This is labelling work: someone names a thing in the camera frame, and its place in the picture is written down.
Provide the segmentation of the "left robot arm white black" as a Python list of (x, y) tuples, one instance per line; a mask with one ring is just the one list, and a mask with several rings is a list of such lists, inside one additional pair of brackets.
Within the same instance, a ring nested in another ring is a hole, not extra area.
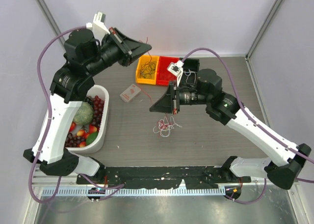
[(94, 76), (115, 63), (126, 67), (152, 49), (148, 43), (133, 40), (110, 28), (102, 40), (85, 27), (72, 28), (53, 39), (69, 35), (64, 43), (65, 64), (56, 71), (50, 89), (44, 89), (48, 114), (35, 146), (23, 157), (48, 176), (67, 176), (72, 172), (87, 175), (93, 184), (104, 180), (99, 161), (71, 153), (64, 143), (77, 110), (94, 86)]

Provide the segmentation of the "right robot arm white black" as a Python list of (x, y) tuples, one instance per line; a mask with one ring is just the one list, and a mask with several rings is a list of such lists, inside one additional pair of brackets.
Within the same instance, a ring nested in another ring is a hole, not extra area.
[(196, 83), (177, 86), (170, 82), (151, 112), (176, 114), (183, 105), (206, 105), (206, 113), (215, 121), (245, 136), (266, 155), (262, 159), (229, 157), (221, 167), (222, 178), (233, 182), (238, 177), (265, 178), (277, 187), (289, 190), (305, 165), (311, 148), (297, 145), (258, 120), (237, 98), (222, 89), (222, 79), (212, 69), (196, 74)]

